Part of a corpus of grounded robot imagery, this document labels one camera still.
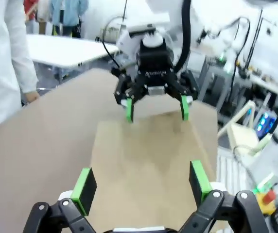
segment robotic arm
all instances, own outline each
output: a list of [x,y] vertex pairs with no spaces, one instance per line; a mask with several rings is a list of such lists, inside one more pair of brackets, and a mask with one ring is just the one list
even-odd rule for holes
[[118,77],[114,96],[117,104],[126,108],[126,117],[133,122],[134,104],[146,95],[168,94],[180,102],[182,118],[188,120],[188,105],[197,98],[198,86],[191,71],[178,72],[186,62],[191,45],[190,7],[191,0],[184,0],[182,12],[183,47],[177,64],[164,36],[159,30],[171,22],[166,14],[147,17],[144,21],[127,22],[126,31],[121,35],[117,46],[126,54],[135,57],[138,73],[134,78],[122,72]]

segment table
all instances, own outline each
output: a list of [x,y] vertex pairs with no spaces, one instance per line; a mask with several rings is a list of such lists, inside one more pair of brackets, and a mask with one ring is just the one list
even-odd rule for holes
[[254,127],[256,127],[258,125],[258,122],[259,122],[262,114],[264,113],[264,111],[266,109],[267,103],[269,102],[269,100],[271,98],[271,92],[278,95],[278,86],[273,83],[268,83],[268,82],[262,80],[260,77],[253,75],[253,74],[250,75],[249,79],[252,82],[252,84],[258,85],[258,86],[263,87],[263,88],[267,89],[268,91],[270,91],[269,93],[267,93],[267,95],[255,117]]
[[[27,41],[34,62],[59,68],[75,69],[107,56],[103,44],[96,41],[37,34],[27,35]],[[106,48],[109,53],[119,50],[110,44],[106,44]]]
[[[62,192],[73,189],[81,169],[90,165],[98,122],[125,118],[113,96],[116,82],[107,71],[90,70],[0,125],[0,232],[22,232],[34,203],[54,204]],[[179,102],[169,96],[144,98],[136,103],[134,121],[179,109]],[[212,180],[216,173],[216,111],[195,101],[190,120],[203,148],[203,154],[197,156]],[[106,220],[93,219],[92,224]]]

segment hand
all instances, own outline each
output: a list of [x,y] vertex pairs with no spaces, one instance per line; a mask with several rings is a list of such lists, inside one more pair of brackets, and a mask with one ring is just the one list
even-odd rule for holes
[[29,93],[25,93],[25,96],[26,96],[26,99],[27,99],[28,103],[32,103],[33,101],[40,98],[40,95],[38,94],[37,91],[32,91],[32,92],[29,92]]

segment screw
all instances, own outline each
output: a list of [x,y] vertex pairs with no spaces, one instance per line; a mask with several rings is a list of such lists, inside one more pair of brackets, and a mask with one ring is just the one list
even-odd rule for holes
[[246,193],[241,193],[241,197],[242,197],[243,199],[246,199],[246,198],[248,197],[248,195],[247,195]]
[[219,192],[214,192],[212,195],[213,195],[215,198],[220,197],[220,193],[219,193]]

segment blue shirt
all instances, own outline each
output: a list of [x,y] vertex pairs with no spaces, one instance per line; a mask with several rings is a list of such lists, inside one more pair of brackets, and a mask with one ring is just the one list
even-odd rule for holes
[[[50,13],[52,24],[60,24],[60,8],[62,0],[50,0]],[[65,0],[64,26],[76,26],[79,23],[79,16],[82,16],[88,8],[88,0]]]

